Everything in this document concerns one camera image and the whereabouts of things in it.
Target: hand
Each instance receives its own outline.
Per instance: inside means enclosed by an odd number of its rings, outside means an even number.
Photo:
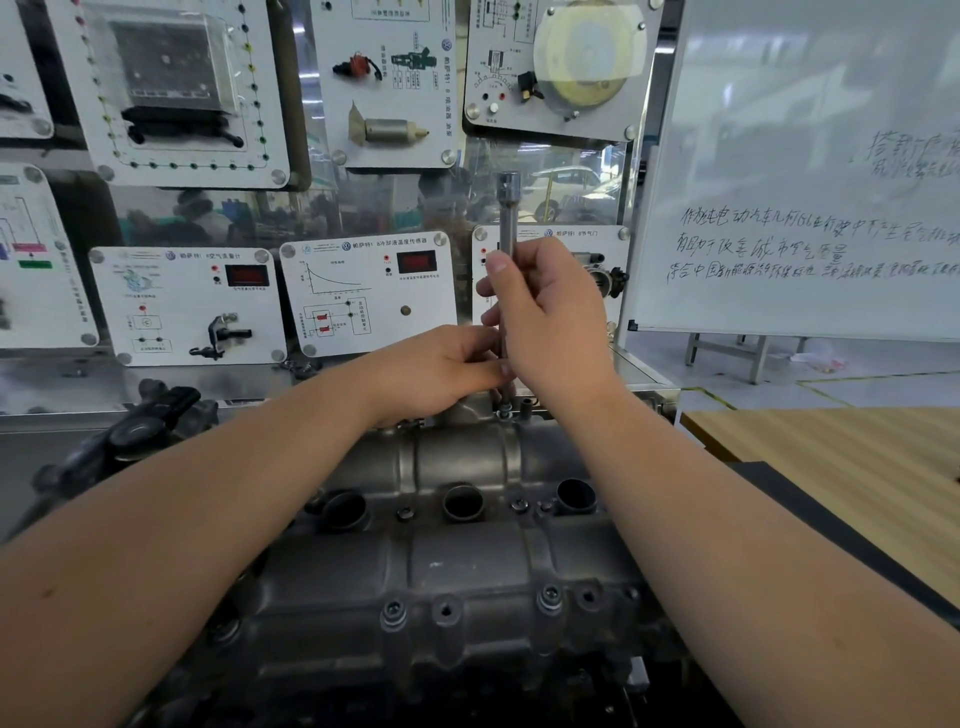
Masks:
[[[442,326],[345,364],[345,374],[364,394],[371,426],[430,417],[459,398],[499,387],[514,378],[492,348],[492,328]]]
[[[481,296],[497,297],[485,326],[507,327],[511,368],[551,410],[619,386],[607,342],[607,313],[596,283],[555,237],[516,244],[516,264],[487,254]]]

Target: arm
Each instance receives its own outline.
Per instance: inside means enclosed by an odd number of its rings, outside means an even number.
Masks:
[[[324,372],[0,549],[4,724],[118,724],[366,429],[504,382],[500,362],[464,363],[496,340],[441,327]]]
[[[954,725],[960,636],[627,392],[600,297],[559,241],[518,253],[520,269],[487,256],[478,288],[499,306],[484,323],[506,320],[511,366],[583,454],[664,609],[741,719]]]

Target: whiteboard stand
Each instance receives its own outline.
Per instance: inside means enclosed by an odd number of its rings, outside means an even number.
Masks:
[[[809,338],[809,336],[800,337],[800,343],[797,345],[797,353],[804,352],[804,349],[806,349],[806,341]],[[767,350],[770,348],[770,342],[766,336],[758,336],[756,338],[756,349],[743,349],[742,347],[746,346],[746,344],[747,334],[737,336],[736,346],[732,347],[727,344],[717,344],[712,341],[701,341],[699,333],[691,333],[690,337],[686,340],[684,364],[688,367],[693,366],[693,362],[697,359],[698,349],[706,349],[709,352],[724,353],[730,356],[739,356],[743,359],[753,359],[754,363],[750,367],[749,381],[751,384],[757,384],[760,375],[763,373],[763,365],[767,360]]]

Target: forearm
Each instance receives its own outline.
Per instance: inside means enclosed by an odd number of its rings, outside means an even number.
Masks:
[[[126,469],[0,551],[10,725],[113,725],[134,707],[368,426],[345,376]]]
[[[694,656],[752,725],[947,725],[960,638],[624,390],[558,412]]]

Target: digital display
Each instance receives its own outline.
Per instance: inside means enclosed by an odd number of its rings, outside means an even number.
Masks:
[[[227,285],[270,285],[265,265],[225,265]]]
[[[396,254],[396,269],[402,276],[408,273],[430,273],[437,270],[436,251],[411,251]]]

